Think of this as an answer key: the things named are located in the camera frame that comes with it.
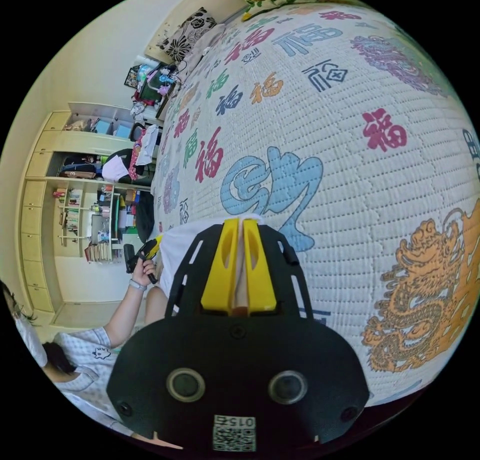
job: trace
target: picture frame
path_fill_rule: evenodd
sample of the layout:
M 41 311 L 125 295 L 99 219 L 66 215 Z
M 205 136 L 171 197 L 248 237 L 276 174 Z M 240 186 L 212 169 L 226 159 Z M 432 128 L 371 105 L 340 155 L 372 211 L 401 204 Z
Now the picture frame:
M 123 83 L 127 87 L 131 87 L 132 89 L 136 89 L 139 86 L 139 81 L 137 75 L 140 70 L 140 65 L 135 65 L 134 67 L 130 67 L 127 77 L 125 78 L 125 82 Z

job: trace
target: box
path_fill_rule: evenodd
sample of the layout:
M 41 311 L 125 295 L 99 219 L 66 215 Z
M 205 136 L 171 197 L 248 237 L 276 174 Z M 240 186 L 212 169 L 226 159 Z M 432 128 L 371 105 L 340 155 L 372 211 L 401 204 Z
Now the box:
M 137 192 L 132 189 L 127 189 L 126 191 L 126 196 L 125 196 L 125 204 L 126 205 L 131 205 L 135 202 L 135 196 Z

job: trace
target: screw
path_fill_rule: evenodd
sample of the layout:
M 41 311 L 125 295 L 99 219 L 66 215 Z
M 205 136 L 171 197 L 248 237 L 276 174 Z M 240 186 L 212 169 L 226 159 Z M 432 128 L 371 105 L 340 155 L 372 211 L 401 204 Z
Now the screw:
M 132 416 L 132 408 L 129 404 L 122 402 L 118 406 L 120 413 L 124 415 L 125 417 L 131 417 Z
M 355 407 L 348 407 L 341 415 L 340 420 L 342 422 L 350 422 L 357 416 L 358 410 Z
M 234 325 L 230 329 L 230 335 L 236 339 L 242 339 L 247 334 L 247 331 L 241 325 Z

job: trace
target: black floral pillow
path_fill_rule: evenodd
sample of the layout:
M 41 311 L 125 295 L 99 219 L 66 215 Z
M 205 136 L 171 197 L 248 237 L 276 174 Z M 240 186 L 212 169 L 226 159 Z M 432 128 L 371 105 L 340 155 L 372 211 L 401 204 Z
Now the black floral pillow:
M 200 7 L 183 22 L 171 37 L 157 45 L 172 60 L 180 62 L 191 51 L 195 42 L 216 24 L 215 19 L 203 7 Z

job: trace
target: hand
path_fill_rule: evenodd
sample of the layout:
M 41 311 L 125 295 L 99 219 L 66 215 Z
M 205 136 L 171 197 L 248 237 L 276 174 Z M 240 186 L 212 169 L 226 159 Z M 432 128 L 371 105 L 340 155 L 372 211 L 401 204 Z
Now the hand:
M 179 447 L 178 445 L 169 444 L 168 442 L 164 442 L 164 441 L 160 440 L 157 437 L 156 432 L 153 434 L 153 439 L 147 439 L 145 437 L 142 437 L 139 434 L 132 434 L 131 437 L 133 439 L 136 439 L 136 440 L 142 440 L 143 442 L 148 442 L 149 444 L 159 445 L 160 447 L 170 447 L 171 449 L 177 449 L 177 450 L 183 450 L 184 449 L 183 447 Z
M 151 282 L 149 275 L 155 275 L 155 264 L 152 260 L 143 261 L 141 258 L 138 259 L 133 274 L 131 276 L 132 280 L 135 280 L 140 285 L 147 287 Z

